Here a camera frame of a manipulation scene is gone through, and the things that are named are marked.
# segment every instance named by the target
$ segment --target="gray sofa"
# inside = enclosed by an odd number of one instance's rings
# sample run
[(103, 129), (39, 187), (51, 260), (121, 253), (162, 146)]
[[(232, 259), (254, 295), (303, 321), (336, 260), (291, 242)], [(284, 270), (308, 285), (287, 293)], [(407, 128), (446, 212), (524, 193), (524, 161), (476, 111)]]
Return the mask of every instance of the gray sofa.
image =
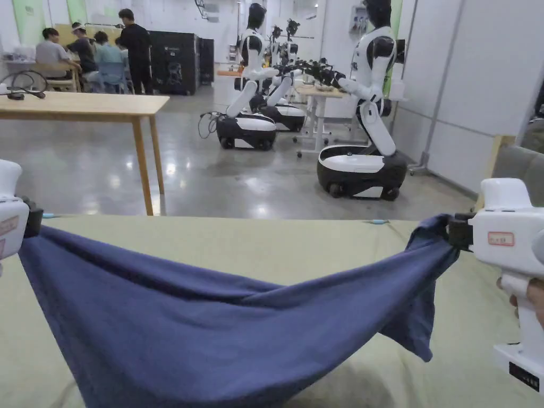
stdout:
[(535, 207), (544, 207), (544, 154), (519, 146), (502, 146), (493, 177), (520, 178)]

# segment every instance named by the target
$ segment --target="robot wheel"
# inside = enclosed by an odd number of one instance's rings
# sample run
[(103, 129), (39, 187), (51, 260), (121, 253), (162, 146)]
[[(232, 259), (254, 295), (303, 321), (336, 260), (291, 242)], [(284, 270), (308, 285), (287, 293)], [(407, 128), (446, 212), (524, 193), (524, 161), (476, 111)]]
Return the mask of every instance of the robot wheel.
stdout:
[(400, 190), (398, 188), (384, 189), (384, 192), (381, 194), (381, 199), (385, 201), (395, 201), (400, 195)]
[(232, 138), (221, 138), (220, 143), (221, 143), (221, 147), (224, 148), (225, 150), (234, 148), (234, 139)]
[(342, 197), (342, 186), (340, 184), (331, 183), (329, 185), (329, 194), (333, 196), (335, 199), (338, 199)]
[(270, 140), (261, 140), (259, 142), (259, 149), (268, 152), (270, 149), (272, 149), (272, 143), (270, 142)]

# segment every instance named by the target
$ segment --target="wooden table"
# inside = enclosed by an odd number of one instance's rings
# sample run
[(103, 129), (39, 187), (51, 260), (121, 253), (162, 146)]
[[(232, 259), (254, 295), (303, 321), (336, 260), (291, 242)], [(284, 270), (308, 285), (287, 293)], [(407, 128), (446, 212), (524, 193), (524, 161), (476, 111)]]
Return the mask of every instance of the wooden table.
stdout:
[(0, 98), (0, 119), (131, 123), (134, 131), (141, 183), (144, 190), (145, 209), (147, 215), (153, 215), (141, 119), (149, 118), (150, 121), (159, 192), (164, 194), (163, 171), (160, 162), (159, 137), (155, 115), (170, 97), (75, 94), (70, 92), (46, 92), (46, 95), (43, 100), (30, 95), (26, 95), (24, 101), (12, 101), (6, 97)]
[[(316, 142), (316, 148), (314, 150), (299, 150), (297, 152), (297, 156), (301, 157), (302, 153), (319, 153), (324, 147), (323, 128), (325, 125), (325, 108), (327, 98), (342, 99), (345, 96), (349, 96), (349, 94), (340, 92), (336, 88), (334, 88), (332, 91), (321, 91), (312, 85), (301, 85), (296, 87), (295, 90), (299, 93), (299, 95), (312, 97), (312, 103), (308, 110), (308, 115), (310, 116), (310, 132), (312, 135), (308, 139), (315, 140)], [(317, 132), (314, 131), (316, 119)], [(354, 121), (355, 119), (352, 119), (352, 129), (354, 129)]]
[(217, 75), (220, 77), (242, 77), (242, 73), (238, 71), (217, 71)]

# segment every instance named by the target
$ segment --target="person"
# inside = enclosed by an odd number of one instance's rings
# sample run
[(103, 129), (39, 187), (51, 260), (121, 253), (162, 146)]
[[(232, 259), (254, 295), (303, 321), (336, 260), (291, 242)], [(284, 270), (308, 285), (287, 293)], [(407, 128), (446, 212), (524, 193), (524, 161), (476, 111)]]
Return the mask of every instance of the person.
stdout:
[(97, 72), (95, 58), (92, 52), (92, 43), (94, 40), (87, 37), (87, 30), (81, 23), (72, 24), (72, 32), (77, 37), (77, 40), (72, 44), (68, 44), (66, 48), (79, 55), (83, 77), (88, 80), (90, 74)]
[[(100, 72), (100, 63), (116, 63), (123, 64), (123, 56), (121, 50), (117, 47), (113, 47), (108, 43), (109, 38), (108, 34), (104, 31), (99, 31), (95, 34), (96, 41), (96, 53), (95, 53), (95, 63), (98, 65), (98, 71)], [(116, 83), (121, 78), (119, 76), (105, 74), (103, 75), (103, 80), (106, 83)]]
[(130, 63), (128, 62), (128, 49), (123, 47), (123, 45), (121, 44), (121, 39), (120, 38), (115, 39), (115, 45), (117, 45), (117, 48), (119, 48), (119, 50), (121, 51), (121, 56), (123, 57), (123, 62), (125, 63), (125, 75), (126, 75), (127, 79), (130, 79), (131, 78), (131, 66), (130, 66)]
[(147, 95), (153, 95), (153, 84), (150, 73), (151, 39), (147, 30), (134, 22), (134, 13), (130, 9), (122, 9), (119, 12), (125, 28), (121, 32), (119, 43), (128, 49), (128, 61), (131, 68), (134, 93), (141, 95), (142, 84)]
[[(59, 32), (54, 28), (46, 28), (42, 35), (44, 41), (36, 45), (36, 62), (38, 64), (67, 63), (81, 72), (81, 66), (73, 62), (66, 50), (59, 44)], [(47, 79), (72, 79), (71, 71), (45, 71), (42, 73)]]
[[(501, 285), (501, 279), (497, 281), (499, 288), (503, 288)], [(534, 305), (536, 311), (536, 318), (544, 330), (544, 281), (540, 279), (533, 279), (529, 288), (527, 289), (527, 299)], [(510, 297), (510, 303), (517, 308), (517, 298), (515, 296)]]

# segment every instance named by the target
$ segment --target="man in black shirt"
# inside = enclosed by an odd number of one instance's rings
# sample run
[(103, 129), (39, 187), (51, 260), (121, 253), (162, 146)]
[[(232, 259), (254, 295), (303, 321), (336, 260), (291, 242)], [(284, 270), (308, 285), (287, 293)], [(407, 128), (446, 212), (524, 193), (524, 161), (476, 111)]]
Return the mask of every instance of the man in black shirt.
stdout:
[(141, 85), (144, 84), (145, 93), (153, 95), (153, 84), (150, 73), (149, 48), (151, 39), (147, 30), (134, 23), (132, 10), (123, 9), (119, 12), (119, 18), (123, 20), (124, 30), (119, 38), (120, 44), (128, 49), (128, 62), (131, 66), (132, 83), (134, 93), (141, 95)]
[(74, 23), (72, 25), (72, 32), (77, 37), (77, 40), (72, 44), (68, 44), (66, 48), (79, 55), (83, 74), (95, 72), (97, 68), (95, 64), (95, 57), (92, 52), (92, 44), (94, 43), (94, 40), (87, 37), (87, 30), (85, 29), (85, 26), (81, 25), (80, 23)]
[[(91, 85), (92, 91), (97, 91), (100, 87), (100, 79), (98, 67), (95, 63), (93, 52), (94, 39), (87, 37), (87, 30), (81, 23), (72, 24), (72, 32), (77, 37), (77, 40), (72, 44), (68, 44), (66, 48), (71, 52), (78, 54), (82, 77)], [(82, 78), (79, 78), (81, 88), (84, 89)]]

